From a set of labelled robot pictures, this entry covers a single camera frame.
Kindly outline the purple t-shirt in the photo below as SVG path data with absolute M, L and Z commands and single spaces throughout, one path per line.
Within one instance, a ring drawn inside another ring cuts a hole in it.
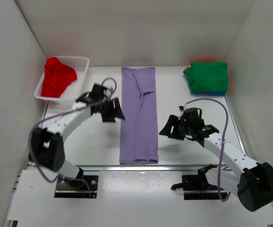
M 120 164 L 154 164 L 158 155 L 155 68 L 122 67 Z

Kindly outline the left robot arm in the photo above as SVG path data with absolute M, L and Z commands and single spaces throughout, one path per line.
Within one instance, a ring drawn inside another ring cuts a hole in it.
M 52 120 L 52 123 L 42 128 L 40 125 L 45 120 L 41 120 L 33 126 L 28 136 L 29 158 L 46 181 L 51 182 L 43 168 L 66 179 L 72 188 L 83 185 L 82 169 L 66 160 L 64 143 L 93 114 L 100 114 L 103 122 L 115 122 L 116 118 L 125 119 L 119 99 L 113 97 L 115 91 L 115 87 L 96 83 L 90 92 L 75 100 L 70 110 L 48 117 L 47 120 Z

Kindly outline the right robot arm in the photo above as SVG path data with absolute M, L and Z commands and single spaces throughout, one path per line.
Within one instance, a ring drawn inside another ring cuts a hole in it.
M 171 115 L 159 134 L 176 140 L 196 141 L 229 169 L 209 164 L 198 169 L 196 175 L 184 175 L 181 183 L 172 185 L 172 190 L 182 188 L 185 198 L 191 200 L 191 193 L 219 186 L 222 197 L 230 193 L 236 195 L 251 212 L 273 202 L 273 167 L 269 163 L 259 163 L 239 152 L 220 136 L 217 128 L 204 123 L 200 108 L 180 110 L 181 115 Z

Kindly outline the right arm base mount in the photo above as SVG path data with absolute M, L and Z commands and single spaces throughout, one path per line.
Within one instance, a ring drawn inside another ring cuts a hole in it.
M 171 190 L 182 189 L 184 200 L 219 200 L 217 186 L 209 184 L 205 176 L 208 170 L 215 168 L 218 166 L 209 164 L 198 169 L 196 175 L 182 175 L 182 182 L 172 185 Z

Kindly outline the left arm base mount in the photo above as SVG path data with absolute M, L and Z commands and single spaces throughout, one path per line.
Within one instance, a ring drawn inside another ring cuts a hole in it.
M 55 198 L 96 199 L 98 190 L 98 174 L 84 173 L 84 180 L 89 187 L 81 181 L 58 178 L 54 190 Z

